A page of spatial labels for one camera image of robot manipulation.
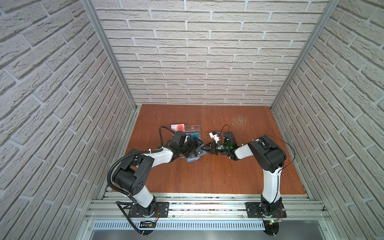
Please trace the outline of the blue leather card holder wallet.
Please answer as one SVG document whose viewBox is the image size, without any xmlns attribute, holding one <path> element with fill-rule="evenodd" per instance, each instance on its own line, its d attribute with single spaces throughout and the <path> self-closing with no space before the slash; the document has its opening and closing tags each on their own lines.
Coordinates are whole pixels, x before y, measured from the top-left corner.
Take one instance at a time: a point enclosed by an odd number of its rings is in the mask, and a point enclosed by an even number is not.
<svg viewBox="0 0 384 240">
<path fill-rule="evenodd" d="M 193 150 L 191 153 L 189 153 L 188 156 L 186 157 L 187 163 L 197 161 L 202 156 L 207 154 L 207 152 L 205 150 L 203 150 L 203 147 L 204 147 L 204 144 L 200 145 L 195 150 Z"/>
</svg>

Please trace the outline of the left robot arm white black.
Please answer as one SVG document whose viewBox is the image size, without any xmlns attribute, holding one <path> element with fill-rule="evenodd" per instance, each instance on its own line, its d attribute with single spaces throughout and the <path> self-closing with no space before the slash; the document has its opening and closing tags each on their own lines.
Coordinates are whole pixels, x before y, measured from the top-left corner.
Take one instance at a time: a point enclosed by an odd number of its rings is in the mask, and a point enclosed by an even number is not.
<svg viewBox="0 0 384 240">
<path fill-rule="evenodd" d="M 169 144 L 156 150 L 133 149 L 109 169 L 108 185 L 115 191 L 128 196 L 149 216 L 154 212 L 156 203 L 156 198 L 146 187 L 151 169 L 171 163 L 178 158 L 197 157 L 202 152 L 203 144 L 199 138 L 177 131 Z"/>
</svg>

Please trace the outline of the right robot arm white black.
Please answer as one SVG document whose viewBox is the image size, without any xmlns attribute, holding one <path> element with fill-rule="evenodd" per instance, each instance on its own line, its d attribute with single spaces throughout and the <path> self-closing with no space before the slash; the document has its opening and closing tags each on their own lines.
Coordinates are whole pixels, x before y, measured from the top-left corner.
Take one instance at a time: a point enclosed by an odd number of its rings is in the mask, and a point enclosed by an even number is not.
<svg viewBox="0 0 384 240">
<path fill-rule="evenodd" d="M 234 134 L 225 132 L 222 143 L 214 140 L 203 146 L 202 149 L 212 155 L 226 155 L 234 161 L 254 157 L 263 169 L 264 176 L 264 188 L 259 212 L 265 218 L 280 219 L 287 217 L 280 192 L 281 174 L 287 155 L 274 142 L 275 139 L 270 135 L 262 135 L 249 143 L 239 146 Z"/>
</svg>

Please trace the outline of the teal blue cards stack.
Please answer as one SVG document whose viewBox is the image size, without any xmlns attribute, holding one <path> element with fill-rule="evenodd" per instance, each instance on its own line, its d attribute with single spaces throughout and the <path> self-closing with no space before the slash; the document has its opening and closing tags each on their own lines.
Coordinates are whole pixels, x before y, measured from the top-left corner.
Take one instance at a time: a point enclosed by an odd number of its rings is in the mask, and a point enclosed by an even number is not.
<svg viewBox="0 0 384 240">
<path fill-rule="evenodd" d="M 193 138 L 201 139 L 201 135 L 199 132 L 190 132 L 190 133 L 187 133 L 187 135 L 189 136 L 189 139 L 193 139 Z"/>
</svg>

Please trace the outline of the clear acrylic card organizer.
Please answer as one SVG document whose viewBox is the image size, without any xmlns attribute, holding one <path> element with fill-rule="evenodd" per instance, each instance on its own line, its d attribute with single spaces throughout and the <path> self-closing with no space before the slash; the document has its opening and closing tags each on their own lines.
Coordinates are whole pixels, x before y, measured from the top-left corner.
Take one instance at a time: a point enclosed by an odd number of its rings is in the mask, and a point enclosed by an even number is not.
<svg viewBox="0 0 384 240">
<path fill-rule="evenodd" d="M 185 131 L 184 132 L 185 133 L 199 132 L 201 135 L 201 126 L 200 125 L 185 125 Z"/>
</svg>

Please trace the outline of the red white card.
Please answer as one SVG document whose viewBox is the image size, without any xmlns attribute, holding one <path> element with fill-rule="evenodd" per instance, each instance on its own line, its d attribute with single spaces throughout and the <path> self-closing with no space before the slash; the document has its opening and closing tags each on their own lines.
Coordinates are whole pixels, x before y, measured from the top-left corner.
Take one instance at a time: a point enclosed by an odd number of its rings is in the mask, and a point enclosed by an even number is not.
<svg viewBox="0 0 384 240">
<path fill-rule="evenodd" d="M 184 132 L 185 131 L 185 125 L 184 124 L 172 124 L 171 129 L 174 132 L 177 132 L 177 131 Z"/>
</svg>

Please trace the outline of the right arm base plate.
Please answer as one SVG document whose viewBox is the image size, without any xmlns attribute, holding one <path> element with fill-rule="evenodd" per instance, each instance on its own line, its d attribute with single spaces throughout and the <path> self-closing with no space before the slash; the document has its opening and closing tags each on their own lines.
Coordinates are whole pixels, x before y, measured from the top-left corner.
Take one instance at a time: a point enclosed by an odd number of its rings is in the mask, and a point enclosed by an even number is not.
<svg viewBox="0 0 384 240">
<path fill-rule="evenodd" d="M 247 202 L 246 210 L 248 218 L 279 218 L 287 217 L 285 207 L 282 202 Z"/>
</svg>

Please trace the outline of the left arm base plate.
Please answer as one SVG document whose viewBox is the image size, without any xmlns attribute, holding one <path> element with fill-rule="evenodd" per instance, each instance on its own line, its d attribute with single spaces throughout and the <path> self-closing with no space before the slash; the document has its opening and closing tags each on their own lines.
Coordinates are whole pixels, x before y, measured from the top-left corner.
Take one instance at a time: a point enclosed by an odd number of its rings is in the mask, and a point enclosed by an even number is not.
<svg viewBox="0 0 384 240">
<path fill-rule="evenodd" d="M 169 202 L 155 202 L 151 203 L 147 208 L 139 204 L 133 204 L 130 207 L 128 216 L 130 218 L 167 218 L 169 213 Z"/>
</svg>

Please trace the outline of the aluminium rail frame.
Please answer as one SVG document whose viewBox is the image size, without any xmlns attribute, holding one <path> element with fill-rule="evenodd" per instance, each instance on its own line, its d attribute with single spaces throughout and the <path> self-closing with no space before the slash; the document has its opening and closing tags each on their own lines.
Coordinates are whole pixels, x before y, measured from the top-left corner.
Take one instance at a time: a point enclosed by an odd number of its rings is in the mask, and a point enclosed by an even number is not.
<svg viewBox="0 0 384 240">
<path fill-rule="evenodd" d="M 169 220 L 261 220 L 260 195 L 246 194 L 187 194 L 154 193 L 158 202 L 168 202 Z M 326 220 L 331 219 L 321 201 L 310 200 L 307 195 L 283 195 L 283 207 L 275 220 Z M 102 200 L 93 200 L 86 220 L 122 220 L 123 213 L 116 201 L 129 202 L 124 195 L 107 191 Z"/>
</svg>

